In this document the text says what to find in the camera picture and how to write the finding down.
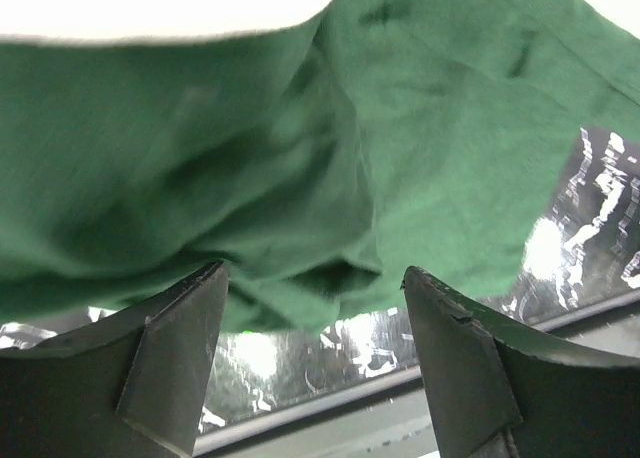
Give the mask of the white and green t-shirt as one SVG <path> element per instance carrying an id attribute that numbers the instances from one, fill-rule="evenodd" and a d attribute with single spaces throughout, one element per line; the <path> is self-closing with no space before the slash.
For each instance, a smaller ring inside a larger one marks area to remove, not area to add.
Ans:
<path id="1" fill-rule="evenodd" d="M 591 124 L 639 35 L 587 0 L 1 0 L 1 318 L 215 261 L 230 331 L 500 296 Z"/>

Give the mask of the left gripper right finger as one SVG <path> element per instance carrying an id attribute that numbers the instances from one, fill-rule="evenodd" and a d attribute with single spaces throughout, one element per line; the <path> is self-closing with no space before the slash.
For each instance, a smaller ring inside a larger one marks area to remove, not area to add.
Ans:
<path id="1" fill-rule="evenodd" d="M 638 456 L 638 359 L 538 331 L 416 266 L 401 288 L 440 456 Z"/>

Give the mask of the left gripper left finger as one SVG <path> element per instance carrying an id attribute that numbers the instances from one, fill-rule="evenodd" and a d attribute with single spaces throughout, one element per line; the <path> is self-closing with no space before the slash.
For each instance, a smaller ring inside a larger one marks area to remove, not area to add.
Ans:
<path id="1" fill-rule="evenodd" d="M 212 263 L 93 324 L 2 350 L 2 456 L 191 456 L 227 290 Z"/>

